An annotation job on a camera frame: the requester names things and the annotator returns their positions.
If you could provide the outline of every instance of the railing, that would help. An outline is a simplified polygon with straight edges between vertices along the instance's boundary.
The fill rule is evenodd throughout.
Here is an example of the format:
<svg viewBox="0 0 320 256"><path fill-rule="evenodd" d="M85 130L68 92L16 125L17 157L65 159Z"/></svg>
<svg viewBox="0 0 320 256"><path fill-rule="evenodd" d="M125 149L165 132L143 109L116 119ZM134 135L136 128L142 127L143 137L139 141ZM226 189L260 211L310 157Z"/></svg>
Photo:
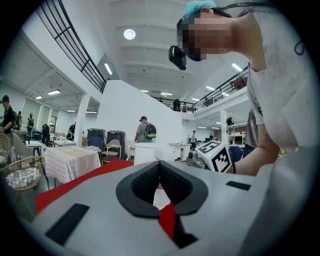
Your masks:
<svg viewBox="0 0 320 256"><path fill-rule="evenodd" d="M245 67L241 72L237 73L223 84L218 86L215 90L210 92L209 94L205 95L202 99L200 99L195 105L195 111L202 109L204 107L208 107L213 103L228 97L230 93L237 90L234 86L234 82L238 79L242 79L243 85L247 85L246 77L248 76L248 67Z"/></svg>
<svg viewBox="0 0 320 256"><path fill-rule="evenodd" d="M43 24L69 59L103 93L106 80L82 44L62 1L45 0L36 11Z"/></svg>
<svg viewBox="0 0 320 256"><path fill-rule="evenodd" d="M195 104L186 102L186 101L179 101L180 106L178 102L174 99L167 99L162 97L153 97L158 102L163 103L173 111L177 112L185 112L185 113L194 113L195 112Z"/></svg>

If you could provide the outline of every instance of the black and white square marker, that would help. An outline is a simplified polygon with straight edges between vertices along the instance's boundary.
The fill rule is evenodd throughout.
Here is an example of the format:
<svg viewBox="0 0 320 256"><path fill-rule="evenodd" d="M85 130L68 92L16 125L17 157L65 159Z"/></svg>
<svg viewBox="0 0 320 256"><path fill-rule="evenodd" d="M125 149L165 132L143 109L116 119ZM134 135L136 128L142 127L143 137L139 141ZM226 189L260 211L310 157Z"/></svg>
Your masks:
<svg viewBox="0 0 320 256"><path fill-rule="evenodd" d="M211 150L213 150L215 147L219 146L220 144L215 143L214 140L210 141L210 143L207 143L205 145L203 145L200 148L197 148L197 150L201 151L202 153L206 154L208 152L210 152Z"/></svg>
<svg viewBox="0 0 320 256"><path fill-rule="evenodd" d="M216 172L224 172L230 166L230 160L226 148L224 147L214 158L212 164Z"/></svg>

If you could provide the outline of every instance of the red surface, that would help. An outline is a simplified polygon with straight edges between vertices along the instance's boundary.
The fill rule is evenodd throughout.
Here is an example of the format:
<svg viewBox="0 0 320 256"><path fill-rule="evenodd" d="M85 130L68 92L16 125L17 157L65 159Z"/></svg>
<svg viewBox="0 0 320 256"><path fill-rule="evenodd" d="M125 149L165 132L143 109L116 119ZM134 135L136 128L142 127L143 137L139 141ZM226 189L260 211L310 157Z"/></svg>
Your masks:
<svg viewBox="0 0 320 256"><path fill-rule="evenodd" d="M116 159L68 183L38 194L35 199L36 212L39 214L53 201L92 177L118 171L133 165L133 162ZM175 208L172 203L160 211L159 223L167 235L172 239L174 237L175 226Z"/></svg>

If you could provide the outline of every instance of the round ceiling light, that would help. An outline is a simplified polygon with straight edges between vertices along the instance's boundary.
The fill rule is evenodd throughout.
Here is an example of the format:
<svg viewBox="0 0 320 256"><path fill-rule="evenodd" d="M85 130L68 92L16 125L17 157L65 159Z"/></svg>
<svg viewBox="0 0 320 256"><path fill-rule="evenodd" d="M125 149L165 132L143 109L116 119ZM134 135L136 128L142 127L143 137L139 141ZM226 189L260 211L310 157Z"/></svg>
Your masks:
<svg viewBox="0 0 320 256"><path fill-rule="evenodd" d="M136 32L133 29L127 29L123 32L123 36L128 40L132 40L136 37Z"/></svg>

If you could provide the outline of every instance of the blue hair cap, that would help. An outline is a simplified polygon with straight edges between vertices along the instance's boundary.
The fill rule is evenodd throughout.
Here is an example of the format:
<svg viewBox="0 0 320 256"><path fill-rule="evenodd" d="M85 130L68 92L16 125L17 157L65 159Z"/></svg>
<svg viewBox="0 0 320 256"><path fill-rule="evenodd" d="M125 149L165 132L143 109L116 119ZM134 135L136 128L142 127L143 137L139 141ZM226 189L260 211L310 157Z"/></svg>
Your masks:
<svg viewBox="0 0 320 256"><path fill-rule="evenodd" d="M188 19L194 18L195 13L200 12L202 8L215 8L214 1L191 1L188 2L185 8L184 15L182 16L182 22L188 23Z"/></svg>

